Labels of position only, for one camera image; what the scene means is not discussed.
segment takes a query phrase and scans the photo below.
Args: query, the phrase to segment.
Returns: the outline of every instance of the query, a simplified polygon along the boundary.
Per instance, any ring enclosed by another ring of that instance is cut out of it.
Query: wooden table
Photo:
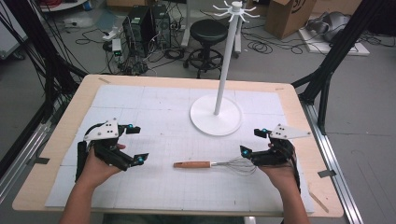
[[[89,75],[84,78],[70,105],[45,146],[41,157],[50,158],[46,165],[36,164],[25,180],[14,203],[19,211],[60,211],[49,208],[45,202],[58,173],[64,154],[69,149],[80,123],[91,106],[97,90],[102,85],[131,85],[169,88],[217,89],[217,80],[166,78],[166,77],[118,77]],[[276,92],[283,106],[287,123],[291,127],[310,130],[304,111],[300,105],[295,89],[290,84],[227,81],[226,90]],[[315,206],[311,217],[340,217],[344,210],[329,177],[321,178],[318,172],[326,170],[314,136],[294,139],[296,152],[303,167],[309,194]],[[108,209],[95,210],[109,212]],[[128,213],[128,210],[117,210]]]

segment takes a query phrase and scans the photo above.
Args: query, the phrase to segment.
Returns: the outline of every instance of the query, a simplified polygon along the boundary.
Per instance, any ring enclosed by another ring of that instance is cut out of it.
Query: concrete floor
[[[245,27],[263,25],[264,20],[250,20]],[[77,29],[62,32],[64,43],[78,61],[93,74],[106,67],[106,55],[102,44],[77,45],[81,34],[93,30]],[[246,29],[245,32],[271,37],[262,28]],[[90,38],[100,40],[103,34],[91,33]],[[285,39],[301,44],[297,34]],[[384,38],[393,44],[393,38]],[[302,46],[302,54],[294,54],[288,49],[274,45],[273,52],[261,54],[248,48],[249,41],[243,39],[242,54],[232,58],[228,79],[291,83],[314,72],[324,59],[324,55],[308,53]],[[368,57],[346,56],[335,71],[330,89],[326,131],[332,148],[340,163],[346,182],[359,208],[364,223],[394,223],[396,220],[396,174],[392,172],[396,159],[395,132],[396,119],[396,48],[375,46],[363,42],[370,51]],[[190,41],[187,51],[199,48],[199,43]],[[215,49],[224,51],[224,43]],[[149,63],[148,67],[170,62],[161,59]],[[195,78],[196,70],[184,69],[182,61],[175,61],[148,70],[143,76]],[[202,78],[216,79],[219,71],[202,74]],[[43,90],[35,70],[29,60],[0,62],[0,155],[6,153],[21,130],[41,106]],[[15,183],[14,188],[0,204],[2,223],[54,223],[59,213],[30,213],[14,211],[11,207],[24,178],[31,167]],[[100,223],[101,214],[92,215],[92,223]],[[345,217],[312,218],[313,223],[348,223]],[[257,222],[280,223],[279,218],[258,217]]]

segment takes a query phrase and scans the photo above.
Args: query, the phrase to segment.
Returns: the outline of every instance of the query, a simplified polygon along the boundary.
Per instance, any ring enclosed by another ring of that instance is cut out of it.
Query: forearm
[[[93,191],[94,189],[86,188],[77,182],[69,195],[60,223],[90,223]]]
[[[280,191],[283,203],[284,223],[310,223],[306,215],[303,200],[297,188]]]

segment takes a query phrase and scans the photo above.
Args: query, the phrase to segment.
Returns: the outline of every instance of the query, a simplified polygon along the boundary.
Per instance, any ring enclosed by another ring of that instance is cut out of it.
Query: stool
[[[218,68],[221,72],[223,56],[210,47],[227,38],[227,27],[218,21],[202,20],[195,22],[191,26],[190,34],[201,43],[203,48],[193,51],[183,63],[183,67],[188,68],[189,64],[191,64],[198,68],[197,78],[201,78],[201,71],[206,72],[207,70]]]

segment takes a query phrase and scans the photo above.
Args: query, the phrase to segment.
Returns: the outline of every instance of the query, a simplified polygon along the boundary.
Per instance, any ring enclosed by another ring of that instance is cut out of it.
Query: whisk
[[[211,168],[212,166],[225,166],[240,175],[251,175],[257,168],[250,160],[242,157],[221,162],[179,161],[174,163],[174,167],[176,168]]]

